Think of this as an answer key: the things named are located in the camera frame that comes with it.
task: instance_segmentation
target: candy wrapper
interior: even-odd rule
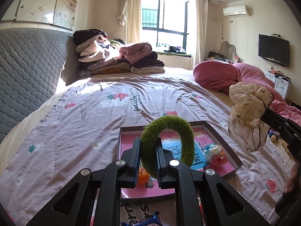
[[[217,144],[206,144],[203,152],[204,158],[209,164],[222,166],[228,162],[225,151]]]
[[[159,219],[157,218],[158,214],[160,212],[158,211],[155,211],[152,218],[150,219],[147,219],[146,221],[143,221],[141,223],[138,223],[138,224],[134,224],[135,226],[163,226]],[[121,223],[121,226],[130,226],[129,224],[127,223]]]

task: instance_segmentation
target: bed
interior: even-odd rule
[[[0,145],[0,202],[17,226],[26,223],[82,168],[99,170],[116,159],[119,128],[146,125],[171,112],[207,121],[236,152],[243,167],[228,182],[271,224],[294,164],[281,145],[244,153],[228,133],[229,96],[194,82],[192,71],[95,75],[56,93],[16,125]],[[146,202],[175,225],[174,200]],[[128,205],[143,220],[141,205]],[[125,206],[121,221],[128,221]]]

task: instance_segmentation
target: folded clothes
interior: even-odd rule
[[[114,64],[118,64],[121,62],[126,62],[125,59],[116,59],[116,58],[112,58],[106,61],[106,59],[102,59],[102,60],[98,60],[96,62],[96,64],[90,65],[87,69],[89,70],[93,70],[93,69],[99,69],[99,68],[103,68],[106,67],[108,65],[114,65]]]
[[[80,69],[78,72],[77,72],[77,78],[80,80],[80,79],[83,79],[83,78],[87,78],[87,77],[90,77],[92,76],[92,71],[90,70],[86,70],[86,69]]]
[[[109,56],[109,52],[106,51],[104,48],[100,47],[98,51],[96,51],[95,53],[85,56],[81,59],[78,59],[79,62],[92,62],[92,61],[98,61],[101,59],[105,59],[106,57]]]
[[[143,67],[134,67],[134,65],[132,65],[132,66],[133,66],[133,68],[142,69],[142,68],[154,67],[154,66],[157,66],[157,67],[164,67],[165,64],[164,64],[161,60],[157,59],[157,60],[155,61],[155,63],[149,64],[149,65],[146,65],[146,66],[143,66]]]
[[[95,61],[94,62],[87,62],[87,63],[80,62],[79,63],[79,69],[88,69],[88,67],[90,65],[93,65],[93,64],[95,64]]]
[[[108,69],[113,69],[113,68],[119,68],[119,69],[124,69],[130,71],[131,65],[126,62],[120,62],[118,64],[113,64],[113,65],[108,65],[102,68],[98,69],[93,69],[92,74],[101,74],[102,72],[108,70]]]
[[[130,70],[122,69],[122,68],[111,68],[111,69],[107,69],[107,70],[101,72],[100,75],[127,73],[127,72],[130,72]]]
[[[76,46],[78,46],[96,35],[102,35],[104,38],[108,38],[106,32],[103,32],[102,30],[89,29],[75,31],[73,34],[73,41],[75,42]]]
[[[102,35],[96,35],[96,36],[93,36],[92,38],[90,38],[89,40],[83,42],[82,44],[78,45],[76,47],[76,51],[78,53],[81,53],[88,46],[90,46],[94,41],[97,41],[97,43],[100,43],[100,44],[102,44],[104,46],[110,45],[110,41],[108,41],[104,36],[102,36]]]
[[[124,44],[120,43],[119,41],[116,40],[109,40],[109,41],[115,49],[120,49],[122,46],[124,46]]]
[[[101,59],[101,60],[98,60],[96,61],[95,64],[92,64],[90,65],[87,69],[88,70],[93,70],[93,69],[99,69],[99,68],[102,68],[102,67],[106,67],[107,65],[109,64],[114,64],[114,59],[109,59],[107,61],[105,61],[104,59]]]
[[[88,56],[96,53],[97,51],[100,51],[102,47],[98,44],[98,42],[95,40],[93,41],[90,46],[86,47],[81,53],[81,57]]]
[[[158,67],[158,66],[144,67],[141,69],[132,67],[131,72],[137,74],[165,73],[165,69],[163,67]]]
[[[119,49],[120,58],[126,58],[131,64],[149,55],[152,47],[149,43],[128,44]]]
[[[158,58],[158,54],[156,52],[151,52],[149,55],[145,56],[144,58],[138,60],[132,66],[134,68],[142,68],[150,64],[154,64]]]

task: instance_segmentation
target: air conditioner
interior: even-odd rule
[[[250,16],[250,8],[246,5],[225,7],[223,9],[224,15],[228,16]]]

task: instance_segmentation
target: black handle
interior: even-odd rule
[[[190,168],[182,162],[172,160],[168,163],[167,169],[169,174],[177,179],[175,187],[177,226],[203,225]]]
[[[118,174],[126,171],[127,163],[118,160],[109,164],[103,174],[99,196],[94,216],[94,225],[119,224],[120,214],[120,186],[118,186]]]

